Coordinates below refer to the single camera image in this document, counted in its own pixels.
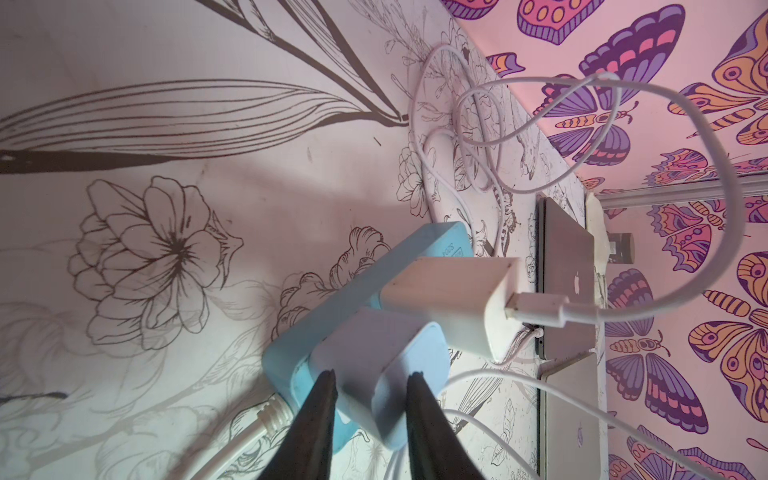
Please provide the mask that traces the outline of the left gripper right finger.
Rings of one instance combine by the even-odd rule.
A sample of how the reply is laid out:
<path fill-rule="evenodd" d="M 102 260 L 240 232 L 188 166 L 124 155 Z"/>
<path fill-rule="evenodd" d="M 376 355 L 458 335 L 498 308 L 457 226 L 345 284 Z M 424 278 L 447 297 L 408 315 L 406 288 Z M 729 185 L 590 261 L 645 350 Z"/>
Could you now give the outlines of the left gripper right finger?
<path fill-rule="evenodd" d="M 484 479 L 420 372 L 410 375 L 407 381 L 406 422 L 412 479 Z"/>

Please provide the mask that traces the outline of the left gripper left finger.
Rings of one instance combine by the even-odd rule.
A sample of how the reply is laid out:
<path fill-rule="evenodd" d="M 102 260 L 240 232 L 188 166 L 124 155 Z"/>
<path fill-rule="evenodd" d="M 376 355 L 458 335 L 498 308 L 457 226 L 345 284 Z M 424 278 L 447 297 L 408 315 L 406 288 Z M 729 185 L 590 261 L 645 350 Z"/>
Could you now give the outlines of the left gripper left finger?
<path fill-rule="evenodd" d="M 330 478 L 337 398 L 335 372 L 325 370 L 259 480 Z"/>

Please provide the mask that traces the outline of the light blue charger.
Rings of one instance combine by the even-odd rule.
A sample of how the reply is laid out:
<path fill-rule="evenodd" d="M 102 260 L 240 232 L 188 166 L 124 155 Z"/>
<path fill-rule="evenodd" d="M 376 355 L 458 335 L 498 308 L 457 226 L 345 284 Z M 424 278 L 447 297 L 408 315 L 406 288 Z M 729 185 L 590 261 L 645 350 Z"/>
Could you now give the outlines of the light blue charger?
<path fill-rule="evenodd" d="M 439 393 L 450 355 L 438 323 L 364 307 L 314 348 L 308 365 L 313 377 L 335 373 L 342 425 L 362 429 L 396 451 L 407 441 L 408 378 L 420 373 L 430 391 Z"/>

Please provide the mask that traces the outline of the white laptop charger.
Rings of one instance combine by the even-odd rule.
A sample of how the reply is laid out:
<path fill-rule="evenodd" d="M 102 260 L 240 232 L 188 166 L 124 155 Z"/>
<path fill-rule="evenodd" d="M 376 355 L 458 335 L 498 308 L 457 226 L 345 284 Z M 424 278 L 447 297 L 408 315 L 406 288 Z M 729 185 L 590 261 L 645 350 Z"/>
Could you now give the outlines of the white laptop charger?
<path fill-rule="evenodd" d="M 506 313 L 518 267 L 516 258 L 420 257 L 382 288 L 380 303 L 434 321 L 450 347 L 500 363 L 520 330 Z"/>

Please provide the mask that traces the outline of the silver laptop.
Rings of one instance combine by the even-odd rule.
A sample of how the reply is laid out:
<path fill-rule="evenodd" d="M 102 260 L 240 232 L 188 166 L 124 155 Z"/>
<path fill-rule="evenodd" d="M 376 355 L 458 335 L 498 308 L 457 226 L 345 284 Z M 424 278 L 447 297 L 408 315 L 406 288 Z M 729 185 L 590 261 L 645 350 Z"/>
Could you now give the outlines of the silver laptop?
<path fill-rule="evenodd" d="M 540 379 L 598 406 L 597 357 L 588 353 L 545 370 Z M 582 409 L 539 393 L 538 470 L 543 479 L 599 479 L 600 422 Z"/>

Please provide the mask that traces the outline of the dark grey laptop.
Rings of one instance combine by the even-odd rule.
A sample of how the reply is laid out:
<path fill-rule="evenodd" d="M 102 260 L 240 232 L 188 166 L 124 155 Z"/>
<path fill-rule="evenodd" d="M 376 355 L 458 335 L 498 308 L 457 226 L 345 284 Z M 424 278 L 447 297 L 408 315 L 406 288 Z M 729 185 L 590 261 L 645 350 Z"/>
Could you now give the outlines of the dark grey laptop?
<path fill-rule="evenodd" d="M 537 203 L 536 290 L 572 303 L 594 301 L 594 237 L 551 198 Z M 545 327 L 538 340 L 542 360 L 564 360 L 595 346 L 596 326 Z"/>

